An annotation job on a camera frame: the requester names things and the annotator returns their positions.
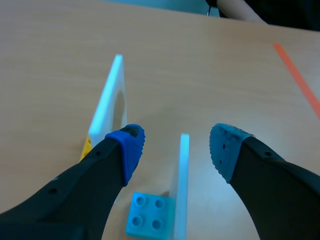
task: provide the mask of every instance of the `wooden table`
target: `wooden table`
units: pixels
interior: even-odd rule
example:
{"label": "wooden table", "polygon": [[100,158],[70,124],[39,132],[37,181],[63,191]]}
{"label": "wooden table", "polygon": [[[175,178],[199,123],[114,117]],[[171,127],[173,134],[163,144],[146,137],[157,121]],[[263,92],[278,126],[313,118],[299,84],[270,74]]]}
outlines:
{"label": "wooden table", "polygon": [[126,239],[133,192],[169,189],[181,133],[190,134],[188,239],[258,239],[212,164],[209,132],[235,125],[320,174],[319,119],[274,42],[320,98],[318,32],[95,0],[1,3],[0,211],[78,162],[120,53],[128,120],[145,129],[146,143],[103,239]]}

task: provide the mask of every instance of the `blue gripper pad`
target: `blue gripper pad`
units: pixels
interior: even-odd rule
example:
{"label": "blue gripper pad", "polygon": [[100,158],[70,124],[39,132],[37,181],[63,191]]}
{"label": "blue gripper pad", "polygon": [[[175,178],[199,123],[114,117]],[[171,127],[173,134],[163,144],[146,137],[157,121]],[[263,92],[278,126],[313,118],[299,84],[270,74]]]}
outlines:
{"label": "blue gripper pad", "polygon": [[126,234],[143,239],[167,239],[174,223],[174,207],[170,197],[134,192]]}
{"label": "blue gripper pad", "polygon": [[209,146],[212,163],[227,183],[234,173],[242,142],[254,137],[235,126],[217,123],[210,132]]}

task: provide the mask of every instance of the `cyan lego brick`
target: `cyan lego brick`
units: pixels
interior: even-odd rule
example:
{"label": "cyan lego brick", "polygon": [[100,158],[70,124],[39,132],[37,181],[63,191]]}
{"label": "cyan lego brick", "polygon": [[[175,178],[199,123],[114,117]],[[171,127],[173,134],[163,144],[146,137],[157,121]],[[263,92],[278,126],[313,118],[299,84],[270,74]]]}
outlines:
{"label": "cyan lego brick", "polygon": [[173,227],[174,207],[170,197],[134,192],[126,234],[144,239],[167,239]]}

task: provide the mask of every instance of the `orange tape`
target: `orange tape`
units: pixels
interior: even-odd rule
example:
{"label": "orange tape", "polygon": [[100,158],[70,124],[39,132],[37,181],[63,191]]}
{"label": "orange tape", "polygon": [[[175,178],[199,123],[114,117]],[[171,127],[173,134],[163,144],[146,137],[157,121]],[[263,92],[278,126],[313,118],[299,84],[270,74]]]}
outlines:
{"label": "orange tape", "polygon": [[314,113],[317,115],[317,117],[320,119],[320,102],[315,96],[314,92],[311,90],[309,85],[307,84],[304,77],[301,75],[295,64],[291,61],[290,57],[284,50],[284,48],[279,43],[273,44],[275,50],[281,57],[284,64],[287,66],[289,72],[291,73],[291,76],[295,80],[296,84],[299,86],[301,92],[303,93],[304,97],[309,102],[310,106],[312,107]]}

